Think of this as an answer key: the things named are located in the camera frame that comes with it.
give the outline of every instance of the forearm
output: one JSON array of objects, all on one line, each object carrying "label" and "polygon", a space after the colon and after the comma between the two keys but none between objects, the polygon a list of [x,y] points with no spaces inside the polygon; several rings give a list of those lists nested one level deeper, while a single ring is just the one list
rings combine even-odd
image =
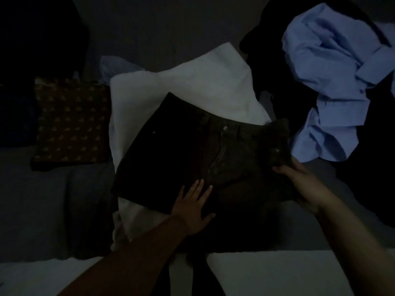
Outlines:
[{"label": "forearm", "polygon": [[186,235],[185,224],[170,217],[103,258],[59,295],[149,295],[163,266]]},{"label": "forearm", "polygon": [[395,262],[337,198],[317,214],[355,295],[395,295]]}]

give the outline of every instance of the brown patterned pillow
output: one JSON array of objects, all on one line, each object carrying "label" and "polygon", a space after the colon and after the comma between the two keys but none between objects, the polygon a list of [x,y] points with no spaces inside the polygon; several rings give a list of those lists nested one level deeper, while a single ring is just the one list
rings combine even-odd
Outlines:
[{"label": "brown patterned pillow", "polygon": [[78,80],[38,82],[43,85],[34,90],[42,115],[32,169],[107,162],[109,88]]}]

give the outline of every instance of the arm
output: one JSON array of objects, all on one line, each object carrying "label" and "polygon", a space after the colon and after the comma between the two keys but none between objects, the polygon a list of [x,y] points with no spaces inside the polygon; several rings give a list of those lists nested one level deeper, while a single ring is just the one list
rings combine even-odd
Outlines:
[{"label": "arm", "polygon": [[301,163],[273,170],[286,175],[315,214],[355,295],[395,295],[395,261],[353,212]]},{"label": "arm", "polygon": [[67,295],[146,295],[155,286],[161,270],[177,246],[202,230],[214,217],[201,218],[201,208],[212,187],[200,197],[203,180],[196,181],[176,199],[170,218],[119,251],[96,263],[59,296]]}]

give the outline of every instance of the white sheet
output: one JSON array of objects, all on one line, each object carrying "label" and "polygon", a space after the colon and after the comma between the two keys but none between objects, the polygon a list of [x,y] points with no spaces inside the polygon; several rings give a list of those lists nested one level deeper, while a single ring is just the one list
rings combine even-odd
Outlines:
[{"label": "white sheet", "polygon": [[[255,125],[271,121],[255,98],[249,66],[230,43],[168,71],[120,74],[110,86],[109,134],[115,170],[168,92],[223,118]],[[129,240],[166,218],[125,199],[118,199],[118,205]]]}]

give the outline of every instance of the hand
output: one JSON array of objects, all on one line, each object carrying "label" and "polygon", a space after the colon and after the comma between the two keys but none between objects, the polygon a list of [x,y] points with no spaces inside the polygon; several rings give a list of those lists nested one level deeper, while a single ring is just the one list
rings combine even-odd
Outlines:
[{"label": "hand", "polygon": [[284,174],[294,183],[295,188],[303,196],[297,202],[308,211],[317,214],[338,198],[319,179],[308,171],[297,159],[292,157],[295,169],[282,165],[273,167],[277,173]]},{"label": "hand", "polygon": [[199,198],[203,185],[204,180],[201,179],[199,181],[197,179],[185,197],[185,186],[182,186],[171,210],[171,216],[178,217],[185,222],[188,228],[188,235],[200,232],[215,217],[215,214],[209,214],[204,219],[201,218],[201,209],[213,190],[213,186],[210,186]]}]

